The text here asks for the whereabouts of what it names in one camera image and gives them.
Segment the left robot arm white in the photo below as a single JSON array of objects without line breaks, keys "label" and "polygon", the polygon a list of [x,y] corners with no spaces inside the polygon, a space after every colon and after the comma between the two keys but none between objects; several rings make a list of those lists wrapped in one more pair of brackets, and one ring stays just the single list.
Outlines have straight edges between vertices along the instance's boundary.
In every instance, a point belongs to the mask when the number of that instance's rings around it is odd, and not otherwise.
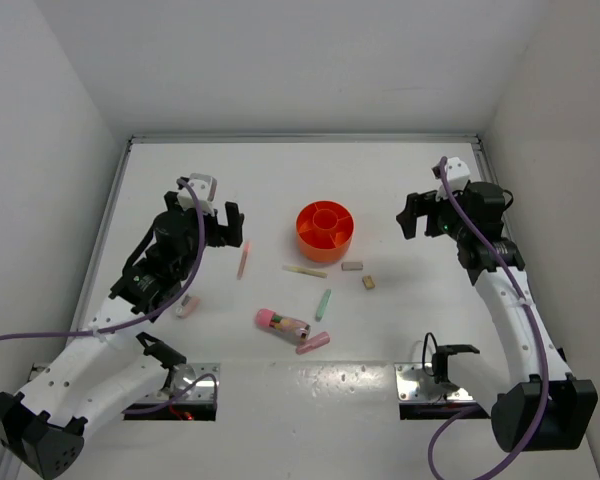
[{"label": "left robot arm white", "polygon": [[184,355],[148,331],[186,291],[207,247],[239,247],[244,215],[227,222],[202,201],[170,191],[92,320],[15,393],[0,392],[0,444],[42,479],[76,461],[96,430],[140,398],[169,385]]}]

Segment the pink capped clear tube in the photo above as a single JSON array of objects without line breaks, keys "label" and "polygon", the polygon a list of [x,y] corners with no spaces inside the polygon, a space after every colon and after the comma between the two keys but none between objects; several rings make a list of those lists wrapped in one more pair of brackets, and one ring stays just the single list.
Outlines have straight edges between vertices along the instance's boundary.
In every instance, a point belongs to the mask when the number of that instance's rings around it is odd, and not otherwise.
[{"label": "pink capped clear tube", "polygon": [[260,309],[256,313],[255,324],[260,329],[275,332],[296,345],[303,344],[309,338],[311,330],[306,322],[270,309]]}]

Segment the yellow thin pen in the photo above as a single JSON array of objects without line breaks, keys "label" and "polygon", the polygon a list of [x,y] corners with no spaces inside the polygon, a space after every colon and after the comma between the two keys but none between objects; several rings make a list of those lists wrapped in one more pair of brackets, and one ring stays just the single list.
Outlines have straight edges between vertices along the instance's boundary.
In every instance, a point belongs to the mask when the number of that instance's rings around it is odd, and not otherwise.
[{"label": "yellow thin pen", "polygon": [[284,271],[297,273],[297,274],[301,274],[301,275],[312,276],[312,277],[316,277],[316,278],[324,279],[324,278],[327,278],[327,276],[328,276],[327,272],[309,269],[309,268],[300,267],[300,266],[283,265],[282,269]]}]

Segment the red thin pen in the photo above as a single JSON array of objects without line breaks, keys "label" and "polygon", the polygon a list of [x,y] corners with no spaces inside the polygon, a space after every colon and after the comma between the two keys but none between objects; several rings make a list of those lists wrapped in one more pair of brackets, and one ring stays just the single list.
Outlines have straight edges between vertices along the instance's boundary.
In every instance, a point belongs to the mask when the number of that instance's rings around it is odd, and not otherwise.
[{"label": "red thin pen", "polygon": [[243,246],[243,249],[242,249],[240,263],[239,263],[239,267],[238,267],[238,270],[237,270],[237,276],[236,276],[236,278],[238,280],[241,280],[243,278],[245,267],[246,267],[246,263],[247,263],[247,259],[248,259],[249,252],[250,252],[250,247],[251,247],[251,242],[250,241],[246,241],[245,244],[244,244],[244,246]]}]

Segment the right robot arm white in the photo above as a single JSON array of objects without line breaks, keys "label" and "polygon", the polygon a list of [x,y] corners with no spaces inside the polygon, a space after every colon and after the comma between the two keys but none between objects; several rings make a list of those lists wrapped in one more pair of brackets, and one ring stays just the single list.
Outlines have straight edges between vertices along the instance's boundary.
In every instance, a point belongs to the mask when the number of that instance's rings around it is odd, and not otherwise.
[{"label": "right robot arm white", "polygon": [[512,194],[489,182],[473,182],[468,166],[450,158],[433,169],[438,189],[411,193],[396,220],[405,238],[426,219],[425,234],[450,237],[458,261],[484,302],[507,361],[494,370],[477,347],[438,345],[428,371],[445,387],[466,390],[489,415],[505,452],[577,449],[598,401],[592,381],[578,379],[551,340],[532,299],[525,263],[504,235],[503,216]]}]

